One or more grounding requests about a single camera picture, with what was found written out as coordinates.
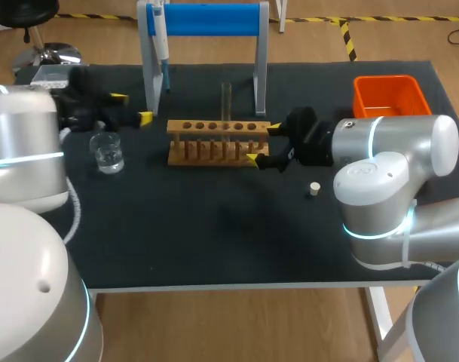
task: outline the wooden test tube rack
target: wooden test tube rack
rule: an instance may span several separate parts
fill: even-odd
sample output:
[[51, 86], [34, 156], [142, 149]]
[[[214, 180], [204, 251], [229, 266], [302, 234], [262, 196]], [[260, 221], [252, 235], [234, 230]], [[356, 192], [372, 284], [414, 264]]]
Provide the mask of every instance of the wooden test tube rack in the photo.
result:
[[[247, 153], [269, 155], [270, 122], [261, 121], [180, 121], [169, 120], [167, 133], [173, 135], [167, 163], [173, 166], [254, 167]], [[181, 140], [181, 135], [212, 137], [213, 140]], [[222, 138], [229, 136], [230, 141]], [[240, 136], [250, 141], [240, 142]]]

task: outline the test tube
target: test tube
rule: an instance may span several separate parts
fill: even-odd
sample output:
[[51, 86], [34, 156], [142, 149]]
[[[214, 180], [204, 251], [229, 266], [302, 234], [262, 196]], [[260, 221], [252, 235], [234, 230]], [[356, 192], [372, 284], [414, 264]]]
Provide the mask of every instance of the test tube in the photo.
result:
[[[231, 93], [232, 86], [229, 82], [222, 83], [221, 86], [221, 121], [231, 120]], [[229, 142], [229, 135], [222, 136], [222, 140]]]

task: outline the white cable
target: white cable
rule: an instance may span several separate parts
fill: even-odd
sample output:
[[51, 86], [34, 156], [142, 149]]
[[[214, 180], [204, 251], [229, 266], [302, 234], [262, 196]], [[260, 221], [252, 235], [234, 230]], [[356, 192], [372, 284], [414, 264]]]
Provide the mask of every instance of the white cable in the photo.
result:
[[[60, 143], [63, 143], [64, 139], [69, 135], [70, 131], [70, 128], [63, 128], [60, 131]], [[66, 185], [69, 188], [70, 198], [72, 199], [73, 203], [73, 223], [68, 234], [63, 238], [64, 244], [67, 244], [69, 241], [71, 241], [73, 235], [75, 235], [75, 233], [78, 230], [78, 227], [80, 226], [81, 220], [80, 198], [78, 198], [77, 192], [75, 191], [75, 187], [73, 187], [72, 182], [68, 177], [66, 178]]]
[[417, 200], [413, 199], [410, 204], [409, 211], [407, 212], [405, 228], [403, 229], [403, 243], [402, 243], [402, 266], [403, 268], [410, 268], [409, 262], [409, 244], [410, 244], [410, 229], [413, 226], [413, 216], [415, 208], [417, 207]]
[[415, 264], [425, 265], [429, 268], [437, 270], [439, 273], [447, 269], [445, 266], [441, 266], [440, 264], [437, 264], [436, 262], [416, 262]]

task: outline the black table surface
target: black table surface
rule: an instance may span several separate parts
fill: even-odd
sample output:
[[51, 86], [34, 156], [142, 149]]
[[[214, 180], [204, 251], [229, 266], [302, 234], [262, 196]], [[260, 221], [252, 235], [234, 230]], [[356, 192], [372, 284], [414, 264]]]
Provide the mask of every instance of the black table surface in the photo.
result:
[[[107, 91], [127, 94], [130, 107], [145, 108], [140, 66], [91, 67]], [[17, 83], [29, 83], [35, 71], [23, 69]], [[280, 122], [291, 108], [308, 105], [321, 119], [351, 118], [353, 80], [380, 74], [414, 76], [432, 112], [457, 120], [428, 62], [271, 64], [265, 120]], [[120, 173], [96, 170], [90, 133], [71, 134], [63, 145], [82, 206], [81, 225], [68, 249], [89, 288], [404, 284], [435, 276], [420, 265], [371, 271], [354, 260], [332, 190], [333, 169], [296, 162], [285, 173], [168, 167], [167, 119], [220, 119], [222, 82], [232, 84], [233, 120], [261, 119], [254, 117], [251, 65], [171, 66], [170, 76], [173, 88], [162, 96], [152, 124], [120, 132], [125, 159]], [[277, 152], [284, 144], [271, 139], [270, 149]], [[322, 188], [308, 200], [304, 190], [314, 181]], [[418, 203], [454, 197], [459, 197], [459, 160], [450, 176], [428, 182]], [[43, 217], [65, 235], [72, 203]]]

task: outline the white table leg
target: white table leg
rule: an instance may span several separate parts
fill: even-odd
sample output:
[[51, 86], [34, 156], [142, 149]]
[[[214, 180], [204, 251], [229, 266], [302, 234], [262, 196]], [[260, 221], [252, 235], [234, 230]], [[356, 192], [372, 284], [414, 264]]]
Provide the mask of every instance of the white table leg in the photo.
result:
[[380, 362], [395, 362], [409, 345], [405, 327], [407, 310], [403, 311], [392, 329], [378, 345], [378, 360]]
[[365, 294], [377, 343], [380, 344], [393, 325], [385, 290], [383, 287], [367, 287]]
[[286, 25], [286, 6], [288, 5], [288, 0], [281, 0], [281, 13], [280, 13], [280, 32], [284, 32], [284, 26]]
[[88, 293], [90, 294], [90, 297], [92, 298], [92, 302], [96, 302], [96, 295], [98, 294], [97, 292], [93, 292], [92, 290], [88, 290]]

